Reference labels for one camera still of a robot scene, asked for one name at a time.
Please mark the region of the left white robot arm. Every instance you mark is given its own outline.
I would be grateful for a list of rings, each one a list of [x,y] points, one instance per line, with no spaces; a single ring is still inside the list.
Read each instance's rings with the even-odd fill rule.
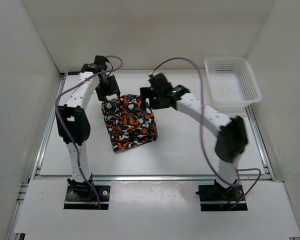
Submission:
[[[91,133],[86,114],[88,103],[94,93],[101,102],[106,102],[109,96],[121,94],[112,74],[116,69],[110,59],[110,55],[96,55],[92,63],[85,63],[79,72],[78,83],[55,100],[58,134],[70,154],[72,177],[68,184],[83,200],[99,197],[87,157],[86,143]]]

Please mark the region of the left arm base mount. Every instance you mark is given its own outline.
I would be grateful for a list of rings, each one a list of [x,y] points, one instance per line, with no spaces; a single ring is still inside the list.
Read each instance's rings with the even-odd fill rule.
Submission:
[[[99,200],[96,197],[95,191],[86,183],[75,188],[70,184],[70,180],[68,180],[63,208],[65,210],[108,210],[111,186],[94,185],[94,188],[98,193]]]

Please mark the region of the orange camouflage shorts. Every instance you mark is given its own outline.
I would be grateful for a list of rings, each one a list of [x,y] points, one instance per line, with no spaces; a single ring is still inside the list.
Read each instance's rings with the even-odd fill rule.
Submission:
[[[114,152],[157,140],[154,113],[148,104],[142,109],[140,95],[126,94],[103,102],[101,111]]]

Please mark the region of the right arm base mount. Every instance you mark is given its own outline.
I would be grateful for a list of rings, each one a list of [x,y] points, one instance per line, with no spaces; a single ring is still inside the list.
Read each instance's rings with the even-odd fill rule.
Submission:
[[[198,191],[201,212],[247,211],[248,206],[242,185],[230,186],[222,190],[214,185],[199,185]]]

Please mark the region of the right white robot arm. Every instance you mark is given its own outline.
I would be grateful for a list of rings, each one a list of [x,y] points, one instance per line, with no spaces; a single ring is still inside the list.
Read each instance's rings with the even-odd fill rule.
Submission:
[[[228,199],[235,185],[238,184],[238,164],[248,144],[245,122],[242,117],[230,117],[214,108],[203,104],[188,88],[179,84],[172,86],[163,73],[150,75],[150,85],[140,88],[141,107],[149,106],[152,110],[173,108],[199,123],[199,128],[206,128],[216,138],[214,152],[219,159],[215,169],[208,159],[215,174],[214,193],[220,200]]]

